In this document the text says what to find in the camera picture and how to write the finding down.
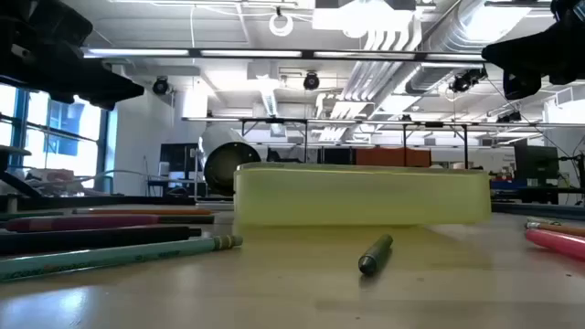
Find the dark green pencil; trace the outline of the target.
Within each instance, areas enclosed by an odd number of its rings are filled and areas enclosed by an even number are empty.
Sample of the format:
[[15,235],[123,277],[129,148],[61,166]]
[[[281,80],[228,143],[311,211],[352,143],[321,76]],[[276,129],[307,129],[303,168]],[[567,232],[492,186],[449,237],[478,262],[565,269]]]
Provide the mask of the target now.
[[211,225],[215,222],[213,215],[162,215],[158,217],[160,224],[184,224],[184,225]]
[[62,216],[63,212],[59,211],[45,211],[45,212],[25,212],[25,213],[0,213],[0,222],[6,222],[17,218],[39,218]]

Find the green marker pen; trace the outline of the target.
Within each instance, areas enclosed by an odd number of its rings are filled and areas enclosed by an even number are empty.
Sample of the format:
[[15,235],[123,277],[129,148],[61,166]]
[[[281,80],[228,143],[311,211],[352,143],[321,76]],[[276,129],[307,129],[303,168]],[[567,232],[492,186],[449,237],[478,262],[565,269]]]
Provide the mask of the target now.
[[381,271],[392,251],[393,238],[382,235],[368,250],[362,254],[357,262],[359,271],[365,276],[374,276]]

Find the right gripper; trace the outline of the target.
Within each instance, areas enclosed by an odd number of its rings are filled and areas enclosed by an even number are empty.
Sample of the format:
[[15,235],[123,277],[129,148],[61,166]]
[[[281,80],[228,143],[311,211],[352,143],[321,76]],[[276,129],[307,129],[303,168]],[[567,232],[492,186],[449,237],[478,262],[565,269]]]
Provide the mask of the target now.
[[504,70],[505,97],[537,93],[541,80],[565,85],[585,79],[585,0],[552,0],[555,23],[546,30],[485,46],[482,58]]

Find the magenta marker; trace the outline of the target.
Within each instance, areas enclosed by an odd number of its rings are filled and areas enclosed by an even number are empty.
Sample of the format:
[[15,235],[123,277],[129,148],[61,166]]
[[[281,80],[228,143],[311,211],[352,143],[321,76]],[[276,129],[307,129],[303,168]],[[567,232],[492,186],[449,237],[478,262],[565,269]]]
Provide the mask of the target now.
[[5,229],[12,232],[39,232],[84,230],[102,228],[124,228],[154,225],[159,221],[156,215],[79,215],[15,218],[5,223]]

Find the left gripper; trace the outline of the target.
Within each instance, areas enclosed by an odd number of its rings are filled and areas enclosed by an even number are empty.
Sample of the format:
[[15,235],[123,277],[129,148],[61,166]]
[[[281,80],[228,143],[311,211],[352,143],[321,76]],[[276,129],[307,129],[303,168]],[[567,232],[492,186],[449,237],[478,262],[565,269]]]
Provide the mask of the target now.
[[142,96],[144,87],[98,59],[59,61],[79,58],[90,33],[90,20],[61,0],[0,0],[0,82],[104,110]]

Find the pink highlighter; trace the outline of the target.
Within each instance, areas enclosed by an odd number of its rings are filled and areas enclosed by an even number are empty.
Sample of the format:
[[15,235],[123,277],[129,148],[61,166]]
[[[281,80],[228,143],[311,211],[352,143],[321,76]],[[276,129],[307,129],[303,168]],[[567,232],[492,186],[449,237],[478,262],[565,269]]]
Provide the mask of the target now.
[[525,237],[540,247],[585,261],[585,239],[540,229],[528,229]]

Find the teal pencil with eraser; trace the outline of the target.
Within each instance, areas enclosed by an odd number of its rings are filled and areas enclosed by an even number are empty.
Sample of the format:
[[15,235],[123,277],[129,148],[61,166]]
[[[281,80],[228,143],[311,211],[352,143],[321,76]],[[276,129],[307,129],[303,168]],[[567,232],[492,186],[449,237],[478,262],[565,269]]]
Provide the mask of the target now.
[[107,249],[25,256],[0,260],[0,282],[45,276],[66,271],[122,266],[125,264],[162,260],[233,249],[241,246],[243,237],[220,235],[204,239],[143,244]]

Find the yellow translucent supply box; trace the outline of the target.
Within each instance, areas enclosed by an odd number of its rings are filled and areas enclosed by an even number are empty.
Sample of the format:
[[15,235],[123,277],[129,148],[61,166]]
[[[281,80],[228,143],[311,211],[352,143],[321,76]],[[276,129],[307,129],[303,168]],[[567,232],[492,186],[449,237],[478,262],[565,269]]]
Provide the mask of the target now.
[[484,171],[340,164],[242,164],[234,173],[241,225],[414,226],[491,217]]

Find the overhead light bar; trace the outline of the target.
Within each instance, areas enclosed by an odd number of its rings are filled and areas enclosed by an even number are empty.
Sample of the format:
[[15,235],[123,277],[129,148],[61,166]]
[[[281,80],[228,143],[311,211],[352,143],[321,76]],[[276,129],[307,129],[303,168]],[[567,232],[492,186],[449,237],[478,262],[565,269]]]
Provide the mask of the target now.
[[86,58],[226,58],[484,63],[479,53],[266,48],[84,48]]

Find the black pen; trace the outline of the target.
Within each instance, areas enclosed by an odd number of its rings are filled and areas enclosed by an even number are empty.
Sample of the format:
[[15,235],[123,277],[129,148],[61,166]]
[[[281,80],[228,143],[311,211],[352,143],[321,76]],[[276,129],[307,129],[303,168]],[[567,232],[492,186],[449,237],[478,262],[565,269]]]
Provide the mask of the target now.
[[161,243],[200,237],[201,234],[201,228],[186,226],[0,234],[0,256]]

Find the tan wooden pencil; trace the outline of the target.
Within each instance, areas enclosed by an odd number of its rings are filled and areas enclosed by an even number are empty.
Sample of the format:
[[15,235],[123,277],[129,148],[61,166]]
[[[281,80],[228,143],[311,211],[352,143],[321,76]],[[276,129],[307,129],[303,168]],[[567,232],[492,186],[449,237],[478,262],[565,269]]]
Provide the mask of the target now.
[[541,222],[534,222],[529,221],[525,224],[527,229],[542,229],[547,231],[558,232],[562,234],[568,234],[577,237],[585,238],[585,228],[580,227],[573,227],[573,226],[563,226],[563,225],[552,225],[547,223]]

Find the black table edge rail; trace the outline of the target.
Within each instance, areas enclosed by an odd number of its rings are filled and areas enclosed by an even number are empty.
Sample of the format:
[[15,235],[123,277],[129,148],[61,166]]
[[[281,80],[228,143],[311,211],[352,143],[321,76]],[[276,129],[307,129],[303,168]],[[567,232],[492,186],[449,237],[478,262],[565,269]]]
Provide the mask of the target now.
[[74,196],[39,198],[20,196],[16,200],[16,209],[18,211],[117,205],[194,206],[197,203],[194,198],[172,196]]

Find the dark computer monitor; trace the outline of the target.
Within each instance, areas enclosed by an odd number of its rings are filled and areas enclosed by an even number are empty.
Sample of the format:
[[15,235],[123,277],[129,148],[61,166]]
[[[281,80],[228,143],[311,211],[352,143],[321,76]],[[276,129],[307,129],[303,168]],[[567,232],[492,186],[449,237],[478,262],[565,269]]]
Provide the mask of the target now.
[[162,143],[158,174],[171,177],[179,174],[178,179],[196,182],[201,171],[197,143]]
[[557,179],[558,149],[551,146],[516,145],[516,177],[518,179]]

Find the black metal rack frame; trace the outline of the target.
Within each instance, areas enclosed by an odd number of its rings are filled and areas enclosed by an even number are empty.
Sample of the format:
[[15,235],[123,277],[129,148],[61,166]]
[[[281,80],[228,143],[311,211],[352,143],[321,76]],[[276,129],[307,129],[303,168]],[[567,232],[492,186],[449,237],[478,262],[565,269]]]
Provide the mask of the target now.
[[[278,124],[282,126],[302,125],[301,133],[304,135],[304,141],[301,143],[303,148],[311,145],[316,147],[382,147],[383,143],[373,143],[371,137],[380,133],[384,128],[391,131],[402,133],[401,146],[408,146],[408,138],[412,133],[418,131],[443,132],[450,131],[455,136],[463,140],[463,152],[468,153],[469,133],[477,132],[485,128],[487,133],[503,133],[506,131],[527,131],[532,138],[542,137],[544,131],[554,129],[585,129],[585,124],[581,123],[546,123],[546,122],[408,122],[408,121],[364,121],[364,120],[326,120],[326,119],[302,119],[302,118],[284,118],[284,117],[209,117],[196,118],[196,122],[215,123],[229,122],[240,124],[240,134],[246,135],[255,127],[264,123],[266,125]],[[310,130],[314,127],[322,128],[320,132],[325,139],[321,142],[310,141]]]

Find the orange partition panel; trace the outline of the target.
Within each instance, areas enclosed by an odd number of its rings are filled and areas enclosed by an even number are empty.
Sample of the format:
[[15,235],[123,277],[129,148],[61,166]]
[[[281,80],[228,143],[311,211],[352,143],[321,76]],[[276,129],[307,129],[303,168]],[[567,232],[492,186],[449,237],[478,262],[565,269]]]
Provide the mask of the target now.
[[430,167],[431,151],[410,148],[369,148],[356,150],[357,165]]

